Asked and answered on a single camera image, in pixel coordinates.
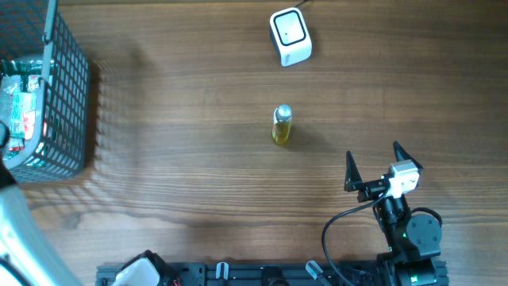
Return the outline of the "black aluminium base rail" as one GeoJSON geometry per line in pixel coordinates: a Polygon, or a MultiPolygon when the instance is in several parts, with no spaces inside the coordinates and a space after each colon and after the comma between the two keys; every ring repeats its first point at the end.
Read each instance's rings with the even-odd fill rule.
{"type": "MultiPolygon", "coordinates": [[[[354,285],[428,285],[449,286],[450,280],[446,264],[434,263],[436,272],[424,269],[399,267],[391,279],[382,273],[382,269],[373,261],[346,261],[340,265],[340,271],[354,285]]],[[[219,277],[216,265],[203,263],[170,263],[179,276],[182,286],[263,286],[263,285],[344,285],[345,282],[331,267],[321,264],[322,273],[317,277],[306,270],[305,265],[232,265],[227,267],[228,276],[219,277]]]]}

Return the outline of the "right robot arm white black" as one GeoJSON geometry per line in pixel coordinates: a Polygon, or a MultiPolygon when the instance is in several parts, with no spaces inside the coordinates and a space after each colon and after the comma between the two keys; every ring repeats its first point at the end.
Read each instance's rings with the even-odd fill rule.
{"type": "Polygon", "coordinates": [[[352,153],[346,152],[344,189],[356,191],[360,203],[374,203],[389,251],[371,261],[341,261],[338,269],[354,285],[447,286],[447,266],[438,259],[442,218],[429,208],[411,209],[405,197],[418,187],[423,166],[397,141],[393,146],[396,161],[372,181],[362,180],[352,153]]]}

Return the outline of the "grey plastic mesh basket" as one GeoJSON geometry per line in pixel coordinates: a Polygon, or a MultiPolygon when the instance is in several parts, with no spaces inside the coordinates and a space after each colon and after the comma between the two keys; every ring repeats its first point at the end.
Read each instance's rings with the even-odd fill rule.
{"type": "Polygon", "coordinates": [[[1,123],[10,131],[15,91],[35,92],[34,134],[3,134],[1,162],[20,184],[73,177],[84,166],[90,69],[56,0],[1,1],[1,60],[28,55],[43,56],[43,73],[1,73],[1,123]]]}

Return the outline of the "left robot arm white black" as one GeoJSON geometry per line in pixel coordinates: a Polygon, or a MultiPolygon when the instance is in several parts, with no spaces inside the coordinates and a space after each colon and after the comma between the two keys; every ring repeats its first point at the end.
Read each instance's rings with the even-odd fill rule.
{"type": "MultiPolygon", "coordinates": [[[[1,278],[7,284],[80,285],[82,282],[44,236],[8,168],[1,165],[1,278]]],[[[146,250],[124,264],[114,285],[177,285],[179,278],[146,250]]]]}

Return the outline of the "white barcode scanner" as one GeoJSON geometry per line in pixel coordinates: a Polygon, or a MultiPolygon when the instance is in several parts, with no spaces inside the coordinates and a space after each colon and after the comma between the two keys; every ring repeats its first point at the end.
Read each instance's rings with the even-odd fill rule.
{"type": "Polygon", "coordinates": [[[303,62],[311,56],[313,44],[299,8],[290,7],[273,13],[269,24],[271,39],[283,67],[303,62]]]}

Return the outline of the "teal snack bar wrapper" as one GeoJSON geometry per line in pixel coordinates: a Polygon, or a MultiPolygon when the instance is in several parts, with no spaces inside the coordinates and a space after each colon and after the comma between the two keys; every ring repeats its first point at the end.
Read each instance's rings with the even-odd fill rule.
{"type": "Polygon", "coordinates": [[[37,94],[35,92],[13,93],[13,106],[10,117],[10,131],[13,137],[24,138],[22,113],[26,110],[36,110],[37,94]]]}

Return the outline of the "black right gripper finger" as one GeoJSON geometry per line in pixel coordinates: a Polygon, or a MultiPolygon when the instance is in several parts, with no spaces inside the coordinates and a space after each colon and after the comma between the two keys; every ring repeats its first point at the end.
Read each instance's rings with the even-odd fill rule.
{"type": "Polygon", "coordinates": [[[358,191],[363,183],[356,162],[350,151],[346,152],[346,173],[344,178],[345,191],[358,191]]]}
{"type": "Polygon", "coordinates": [[[397,162],[404,160],[411,160],[419,171],[423,170],[423,166],[415,160],[401,145],[398,141],[393,142],[394,155],[397,162]]]}

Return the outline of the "green 3M glove package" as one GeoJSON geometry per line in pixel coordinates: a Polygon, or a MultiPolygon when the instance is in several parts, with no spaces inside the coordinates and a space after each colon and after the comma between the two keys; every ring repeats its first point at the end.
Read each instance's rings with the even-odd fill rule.
{"type": "Polygon", "coordinates": [[[6,76],[41,75],[44,58],[42,55],[21,56],[13,60],[1,60],[1,73],[6,76]]]}

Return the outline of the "yellow liquid bottle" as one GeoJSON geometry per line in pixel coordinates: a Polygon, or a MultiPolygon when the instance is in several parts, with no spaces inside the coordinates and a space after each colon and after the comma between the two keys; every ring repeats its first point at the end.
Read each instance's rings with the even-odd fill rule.
{"type": "Polygon", "coordinates": [[[277,145],[285,145],[289,139],[293,113],[289,105],[283,104],[274,110],[272,140],[277,145]]]}

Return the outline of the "red snack bar wrapper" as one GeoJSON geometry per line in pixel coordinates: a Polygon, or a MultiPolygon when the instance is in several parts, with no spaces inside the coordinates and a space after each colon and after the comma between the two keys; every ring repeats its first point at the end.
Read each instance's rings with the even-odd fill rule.
{"type": "Polygon", "coordinates": [[[22,113],[23,126],[24,126],[24,138],[25,140],[31,140],[35,129],[36,111],[26,110],[22,113]]]}

